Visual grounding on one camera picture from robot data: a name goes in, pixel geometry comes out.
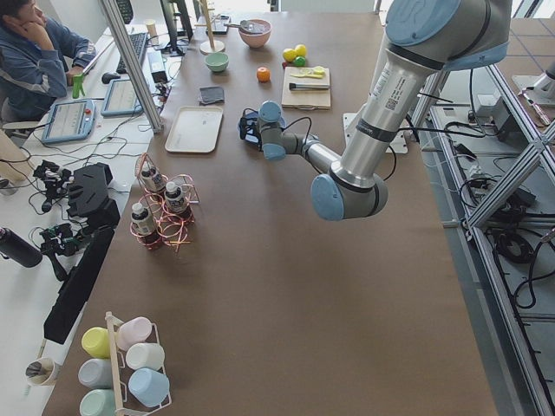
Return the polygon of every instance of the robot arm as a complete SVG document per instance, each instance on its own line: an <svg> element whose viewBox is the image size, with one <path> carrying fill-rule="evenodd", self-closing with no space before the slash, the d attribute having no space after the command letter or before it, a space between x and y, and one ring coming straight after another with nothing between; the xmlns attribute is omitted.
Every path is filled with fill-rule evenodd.
<svg viewBox="0 0 555 416"><path fill-rule="evenodd" d="M441 69L478 68L503 59L510 13L510 0L394 0L386 27L388 60L343 155L314 137L283 133L281 108L267 101L257 121L264 156L300 154L321 173L310 189L321 218L376 214L388 191L375 169L426 78Z"/></svg>

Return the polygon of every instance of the blue joint cap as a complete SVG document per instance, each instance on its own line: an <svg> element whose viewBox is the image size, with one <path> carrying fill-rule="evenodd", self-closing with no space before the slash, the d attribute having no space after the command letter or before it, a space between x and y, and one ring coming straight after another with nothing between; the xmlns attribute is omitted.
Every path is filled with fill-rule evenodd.
<svg viewBox="0 0 555 416"><path fill-rule="evenodd" d="M509 42L505 42L493 48L482 50L476 54L463 56L459 59L447 62L443 69L446 71L461 71L463 69L474 69L492 65L505 58L508 47Z"/></svg>
<svg viewBox="0 0 555 416"><path fill-rule="evenodd" d="M312 206L318 216L327 221L343 219L345 209L343 196L339 192L336 182L328 174L321 174L314 178L310 187Z"/></svg>
<svg viewBox="0 0 555 416"><path fill-rule="evenodd" d="M262 145L262 152L264 152L264 157L266 160L278 161L285 158L287 154L285 152L285 147L281 145L276 145L275 143L266 143Z"/></svg>
<svg viewBox="0 0 555 416"><path fill-rule="evenodd" d="M275 101L264 101L258 110L258 117L266 123L276 123L281 118L281 107Z"/></svg>
<svg viewBox="0 0 555 416"><path fill-rule="evenodd" d="M386 33L398 46L414 46L442 30L461 0L395 0L386 17Z"/></svg>

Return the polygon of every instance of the mouse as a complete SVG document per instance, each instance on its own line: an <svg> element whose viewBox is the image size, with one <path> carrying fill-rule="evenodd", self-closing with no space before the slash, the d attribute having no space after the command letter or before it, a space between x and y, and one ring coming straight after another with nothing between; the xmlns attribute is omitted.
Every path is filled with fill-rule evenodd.
<svg viewBox="0 0 555 416"><path fill-rule="evenodd" d="M119 80L120 78L121 78L121 75L119 75L116 72L106 72L106 73L102 74L102 83L103 84L109 84L110 81Z"/></svg>

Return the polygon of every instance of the green bowl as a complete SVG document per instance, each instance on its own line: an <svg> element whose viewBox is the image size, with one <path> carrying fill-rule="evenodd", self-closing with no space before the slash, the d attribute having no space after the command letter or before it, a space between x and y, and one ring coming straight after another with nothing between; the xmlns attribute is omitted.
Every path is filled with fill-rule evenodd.
<svg viewBox="0 0 555 416"><path fill-rule="evenodd" d="M212 72L225 71L228 63L229 57L223 52L215 52L205 58L205 64Z"/></svg>

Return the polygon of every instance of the pink cup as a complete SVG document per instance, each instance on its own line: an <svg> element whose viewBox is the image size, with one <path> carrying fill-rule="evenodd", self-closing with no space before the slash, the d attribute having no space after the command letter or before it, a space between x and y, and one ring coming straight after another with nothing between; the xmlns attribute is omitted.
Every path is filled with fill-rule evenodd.
<svg viewBox="0 0 555 416"><path fill-rule="evenodd" d="M119 349L127 351L134 344L144 342L153 332L153 324L144 316L125 322L115 333L115 343Z"/></svg>

